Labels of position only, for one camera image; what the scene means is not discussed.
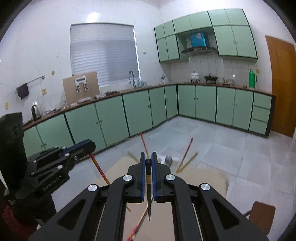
blue box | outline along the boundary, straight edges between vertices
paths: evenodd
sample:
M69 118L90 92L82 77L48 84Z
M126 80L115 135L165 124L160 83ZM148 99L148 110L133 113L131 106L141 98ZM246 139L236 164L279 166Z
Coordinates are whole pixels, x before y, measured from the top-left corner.
M192 47L206 46L203 32L190 34L190 41Z

white pot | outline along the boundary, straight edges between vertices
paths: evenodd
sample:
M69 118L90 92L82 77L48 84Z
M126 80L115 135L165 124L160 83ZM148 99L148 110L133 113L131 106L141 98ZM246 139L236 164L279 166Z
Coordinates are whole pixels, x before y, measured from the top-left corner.
M193 73L190 74L190 79L191 80L199 80L200 79L200 74L193 71Z

green thermos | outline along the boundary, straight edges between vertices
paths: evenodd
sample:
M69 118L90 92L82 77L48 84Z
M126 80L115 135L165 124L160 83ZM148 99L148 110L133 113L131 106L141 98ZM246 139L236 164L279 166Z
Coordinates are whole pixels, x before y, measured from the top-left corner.
M250 72L249 72L249 87L250 88L255 88L255 82L257 82L257 76L255 75L253 70L250 69Z

towel rack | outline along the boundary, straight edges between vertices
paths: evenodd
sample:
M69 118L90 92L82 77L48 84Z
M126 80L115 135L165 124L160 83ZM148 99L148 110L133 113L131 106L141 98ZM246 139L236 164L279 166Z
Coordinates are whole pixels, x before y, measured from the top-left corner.
M40 76L40 77L38 77L38 78L36 78L36 79L34 79L34 80L31 80L31 81L29 81L29 82L27 82L27 83L25 83L25 84L29 84L29 83L31 83L31 82L33 82L33 81L35 81L35 80L38 80L38 79L45 79L45 75L42 75L42 76Z

dark towel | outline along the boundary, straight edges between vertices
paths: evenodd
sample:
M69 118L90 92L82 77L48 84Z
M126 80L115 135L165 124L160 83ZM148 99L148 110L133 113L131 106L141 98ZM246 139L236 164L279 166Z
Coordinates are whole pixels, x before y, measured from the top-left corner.
M28 84L25 83L17 88L17 95L21 97L21 99L24 99L29 94L28 91Z

